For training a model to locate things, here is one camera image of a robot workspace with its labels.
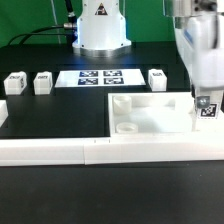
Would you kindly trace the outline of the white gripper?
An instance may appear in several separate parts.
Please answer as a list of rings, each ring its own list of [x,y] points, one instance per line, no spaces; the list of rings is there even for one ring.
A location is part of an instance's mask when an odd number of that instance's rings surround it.
[[[175,28],[175,38],[196,88],[196,106],[207,108],[210,92],[204,89],[224,89],[224,16],[207,14],[187,18],[182,28]]]

